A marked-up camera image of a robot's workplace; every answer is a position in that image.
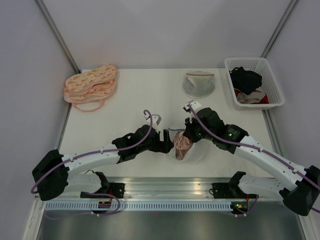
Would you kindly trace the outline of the blue-zipper white mesh laundry bag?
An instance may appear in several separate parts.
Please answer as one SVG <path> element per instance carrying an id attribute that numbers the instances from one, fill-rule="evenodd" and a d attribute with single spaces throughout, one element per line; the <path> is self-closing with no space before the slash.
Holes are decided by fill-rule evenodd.
<path id="1" fill-rule="evenodd" d="M 183 128 L 169 128 L 168 130 L 169 130 L 169 137 L 170 137 L 170 140 L 172 141 L 172 143 L 173 143 L 175 135 L 178 132 L 185 131 L 185 129 L 183 129 Z M 208 153 L 208 150 L 206 149 L 206 147 L 207 147 L 207 144 L 205 142 L 199 141 L 197 143 L 193 143 L 192 147 L 187 152 L 184 159 L 178 160 L 178 159 L 176 159 L 175 147 L 173 146 L 173 148 L 169 152 L 169 156 L 173 160 L 178 161 L 180 163 L 195 164 L 196 162 L 200 161 L 203 157 L 205 157 L 206 154 Z"/>

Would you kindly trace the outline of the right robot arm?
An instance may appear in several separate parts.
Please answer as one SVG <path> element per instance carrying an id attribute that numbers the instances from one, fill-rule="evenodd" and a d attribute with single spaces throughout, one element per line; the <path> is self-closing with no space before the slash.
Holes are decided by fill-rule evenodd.
<path id="1" fill-rule="evenodd" d="M 209 107 L 187 103 L 183 108 L 190 117 L 185 120 L 184 136 L 192 143 L 212 142 L 220 150 L 255 164 L 272 176 L 255 177 L 238 171 L 230 179 L 228 192 L 235 198 L 243 194 L 277 199 L 292 212 L 308 216 L 320 195 L 320 170 L 304 167 L 265 148 L 247 131 L 234 124 L 225 124 Z"/>

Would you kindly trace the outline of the pink bra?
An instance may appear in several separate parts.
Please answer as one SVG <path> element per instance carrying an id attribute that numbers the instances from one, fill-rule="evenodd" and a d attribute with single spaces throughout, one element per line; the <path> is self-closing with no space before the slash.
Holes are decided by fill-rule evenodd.
<path id="1" fill-rule="evenodd" d="M 177 160 L 181 161 L 193 146 L 193 142 L 184 136 L 183 131 L 179 131 L 173 139 L 173 145 L 175 148 L 175 157 Z"/>

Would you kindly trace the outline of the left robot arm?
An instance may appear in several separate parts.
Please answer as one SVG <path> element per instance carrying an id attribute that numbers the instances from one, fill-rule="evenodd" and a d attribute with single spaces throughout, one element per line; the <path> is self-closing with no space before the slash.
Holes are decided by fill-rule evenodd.
<path id="1" fill-rule="evenodd" d="M 87 170 L 121 164 L 145 151 L 167 154 L 173 147 L 168 129 L 157 131 L 143 125 L 135 132 L 87 152 L 61 154 L 53 149 L 32 170 L 34 185 L 30 192 L 38 194 L 42 201 L 53 200 L 67 192 L 73 177 L 81 177 Z"/>

